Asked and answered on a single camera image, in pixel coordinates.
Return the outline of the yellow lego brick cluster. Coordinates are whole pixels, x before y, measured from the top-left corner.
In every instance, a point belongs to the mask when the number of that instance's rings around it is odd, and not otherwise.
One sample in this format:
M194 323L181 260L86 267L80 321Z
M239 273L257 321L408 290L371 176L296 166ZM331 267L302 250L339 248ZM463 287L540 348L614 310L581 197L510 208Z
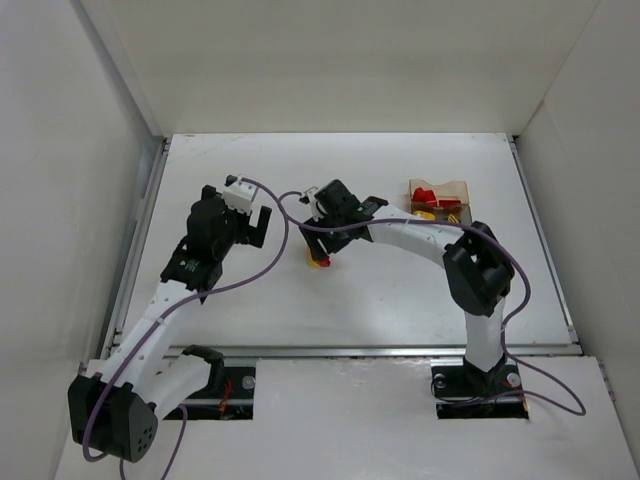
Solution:
M307 252L306 261L311 268L320 268L320 265L313 259L310 252Z

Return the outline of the yellow curved lego brick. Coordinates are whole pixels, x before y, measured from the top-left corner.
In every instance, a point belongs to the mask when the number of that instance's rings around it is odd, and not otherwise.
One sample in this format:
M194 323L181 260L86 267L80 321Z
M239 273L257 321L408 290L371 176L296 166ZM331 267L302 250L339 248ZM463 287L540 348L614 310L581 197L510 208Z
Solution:
M413 215L429 221L434 221L436 219L436 216L433 213L426 212L426 211L420 211L420 210L414 211Z

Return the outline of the red arch lego brick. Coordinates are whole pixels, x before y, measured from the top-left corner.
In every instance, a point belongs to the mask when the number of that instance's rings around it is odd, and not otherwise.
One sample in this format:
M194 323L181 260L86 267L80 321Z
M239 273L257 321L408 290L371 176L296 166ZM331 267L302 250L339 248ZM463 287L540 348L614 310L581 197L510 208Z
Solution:
M461 204L462 202L459 199L440 199L438 201L438 206L441 208L454 207Z

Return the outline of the red rectangular lego brick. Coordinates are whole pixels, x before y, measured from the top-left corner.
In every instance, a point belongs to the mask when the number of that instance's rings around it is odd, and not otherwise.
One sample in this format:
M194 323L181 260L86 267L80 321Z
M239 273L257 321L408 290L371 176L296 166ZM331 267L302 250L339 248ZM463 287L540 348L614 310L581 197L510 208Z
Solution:
M437 205L438 199L432 189L417 187L412 194L412 202L428 205Z

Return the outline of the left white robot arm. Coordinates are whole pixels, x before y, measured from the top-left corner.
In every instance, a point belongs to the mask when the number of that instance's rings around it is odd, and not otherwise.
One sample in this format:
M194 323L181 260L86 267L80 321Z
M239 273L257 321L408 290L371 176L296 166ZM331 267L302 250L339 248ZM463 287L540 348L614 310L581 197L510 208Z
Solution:
M191 394L215 390L224 377L221 353L191 345L168 367L165 353L187 322L187 304L212 295L232 247L264 244L271 216L261 207L250 223L255 185L230 176L222 189L203 187L187 232L171 254L146 310L102 366L68 389L71 433L89 462L106 456L135 463L148 452L158 424Z

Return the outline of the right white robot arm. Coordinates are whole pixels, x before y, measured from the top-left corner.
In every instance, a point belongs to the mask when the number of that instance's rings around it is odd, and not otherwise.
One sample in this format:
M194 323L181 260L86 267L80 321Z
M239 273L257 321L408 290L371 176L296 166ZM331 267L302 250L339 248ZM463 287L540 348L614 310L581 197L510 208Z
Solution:
M332 254L352 241L365 240L396 247L441 267L452 300L464 312L465 380L485 388L496 382L506 364L501 330L515 270L486 224L424 221L379 197L359 200L339 180L308 189L300 202L311 211L300 231L319 265L326 265Z

